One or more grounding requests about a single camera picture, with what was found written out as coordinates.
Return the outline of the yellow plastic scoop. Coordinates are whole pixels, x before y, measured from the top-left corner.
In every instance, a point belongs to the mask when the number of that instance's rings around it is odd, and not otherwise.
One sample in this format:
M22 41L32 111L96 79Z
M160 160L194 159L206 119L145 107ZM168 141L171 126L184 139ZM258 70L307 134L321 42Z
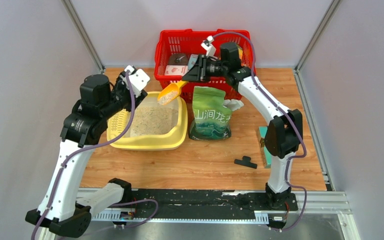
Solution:
M160 105L167 105L182 92L182 88L187 84L187 81L180 80L178 82L170 83L165 87L157 97L157 103Z

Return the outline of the green litter bag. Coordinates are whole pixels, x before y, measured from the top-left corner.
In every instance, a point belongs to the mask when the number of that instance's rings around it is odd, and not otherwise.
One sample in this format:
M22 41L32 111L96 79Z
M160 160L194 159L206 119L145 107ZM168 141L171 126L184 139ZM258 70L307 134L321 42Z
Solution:
M217 88L196 86L193 90L192 112L188 136L196 141L225 140L232 136L230 120L233 112L244 106L241 100L225 99Z

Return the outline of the black bag clip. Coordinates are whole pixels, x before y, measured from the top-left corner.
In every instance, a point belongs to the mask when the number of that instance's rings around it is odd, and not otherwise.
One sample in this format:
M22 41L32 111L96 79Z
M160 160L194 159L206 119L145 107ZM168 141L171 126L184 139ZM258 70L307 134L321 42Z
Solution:
M257 169L258 165L256 163L253 163L251 160L251 157L244 155L241 159L235 159L234 164L247 168Z

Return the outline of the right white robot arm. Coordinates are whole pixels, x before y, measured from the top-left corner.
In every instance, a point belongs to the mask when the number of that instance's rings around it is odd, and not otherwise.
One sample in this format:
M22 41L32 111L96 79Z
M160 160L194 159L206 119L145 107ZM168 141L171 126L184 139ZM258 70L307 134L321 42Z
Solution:
M245 66L241 62L240 48L234 42L222 43L220 57L215 58L216 48L210 40L201 43L206 54L197 62L182 80L193 83L209 82L211 77L223 77L237 93L245 97L262 115L267 126L264 146L271 155L271 172L266 183L265 203L279 209L294 187L289 182L292 159L298 158L299 148L305 148L303 141L303 115L298 109L290 110L280 103L260 82L255 65Z

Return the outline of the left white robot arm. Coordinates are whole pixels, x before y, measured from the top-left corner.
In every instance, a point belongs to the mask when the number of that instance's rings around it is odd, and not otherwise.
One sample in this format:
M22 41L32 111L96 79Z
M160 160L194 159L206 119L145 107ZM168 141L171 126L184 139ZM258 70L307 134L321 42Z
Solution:
M133 114L147 96L150 77L141 69L122 71L111 84L104 74L86 77L80 85L80 98L65 118L57 164L40 205L28 211L25 220L34 225L33 240L79 238L94 216L118 204L132 205L132 185L113 178L104 187L78 198L86 166L95 149L102 147L101 135L108 120L122 110Z

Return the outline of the teal small box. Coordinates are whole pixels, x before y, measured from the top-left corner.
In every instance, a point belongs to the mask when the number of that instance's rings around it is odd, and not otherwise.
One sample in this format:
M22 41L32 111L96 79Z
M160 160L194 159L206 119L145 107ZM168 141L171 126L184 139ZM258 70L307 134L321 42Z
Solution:
M195 63L198 60L198 57L199 57L198 54L191 54L190 55L189 60L188 60L188 64L187 64L189 70L195 65Z

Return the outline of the dark brown box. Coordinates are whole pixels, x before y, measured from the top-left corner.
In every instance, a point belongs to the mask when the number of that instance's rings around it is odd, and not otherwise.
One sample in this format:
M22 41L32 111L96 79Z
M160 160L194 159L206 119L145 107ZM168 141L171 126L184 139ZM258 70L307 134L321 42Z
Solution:
M186 66L189 58L185 53L173 53L169 58L167 65L170 66Z

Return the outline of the white red small box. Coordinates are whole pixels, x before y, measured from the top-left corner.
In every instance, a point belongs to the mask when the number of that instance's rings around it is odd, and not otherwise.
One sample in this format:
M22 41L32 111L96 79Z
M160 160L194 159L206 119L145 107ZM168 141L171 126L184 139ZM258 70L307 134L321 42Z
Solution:
M187 65L167 65L164 71L165 76L184 76L188 72Z

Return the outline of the yellow litter box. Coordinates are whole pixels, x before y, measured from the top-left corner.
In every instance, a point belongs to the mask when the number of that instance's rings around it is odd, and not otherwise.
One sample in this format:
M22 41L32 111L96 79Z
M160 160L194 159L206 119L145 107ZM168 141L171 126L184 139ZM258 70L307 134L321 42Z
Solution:
M177 97L167 105L157 102L158 91L147 97L135 109L128 131L110 145L131 151L165 151L178 148L186 139L188 110L186 102Z

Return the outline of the teal rectangular box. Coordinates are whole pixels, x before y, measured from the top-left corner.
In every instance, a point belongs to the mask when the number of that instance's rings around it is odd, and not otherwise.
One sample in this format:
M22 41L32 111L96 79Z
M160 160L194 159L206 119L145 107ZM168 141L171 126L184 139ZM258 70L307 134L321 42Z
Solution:
M258 142L261 150L263 166L265 169L270 169L272 166L272 156L265 145L267 130L268 128L266 126L258 127Z

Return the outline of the red plastic shopping basket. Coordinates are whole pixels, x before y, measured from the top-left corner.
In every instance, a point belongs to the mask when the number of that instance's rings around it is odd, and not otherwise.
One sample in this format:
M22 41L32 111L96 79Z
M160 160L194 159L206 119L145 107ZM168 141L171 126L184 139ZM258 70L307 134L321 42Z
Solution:
M213 46L216 47L215 56L220 57L219 47L225 42L235 42L239 45L243 54L241 63L243 66L251 67L254 60L254 53L247 40L243 37L234 34L235 32L251 38L247 30L227 30L217 29L213 31L197 31L192 29L172 29L163 30L160 32L159 42L156 45L154 54L154 77L159 81L162 88L167 87L171 83L176 83L181 80L180 75L166 75L166 68L172 64L170 60L174 54L186 54L189 58L190 55L204 55L206 50L201 46L201 43L206 40L208 36L213 36Z

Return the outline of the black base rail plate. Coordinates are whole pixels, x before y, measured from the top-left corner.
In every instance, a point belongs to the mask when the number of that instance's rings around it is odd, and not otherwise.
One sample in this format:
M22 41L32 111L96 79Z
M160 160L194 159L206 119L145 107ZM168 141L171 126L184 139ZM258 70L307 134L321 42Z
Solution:
M285 223L289 213L297 212L296 196L291 193L273 208L264 191L222 191L184 189L138 189L132 192L135 204L108 208L94 217L98 221L144 221L181 223Z

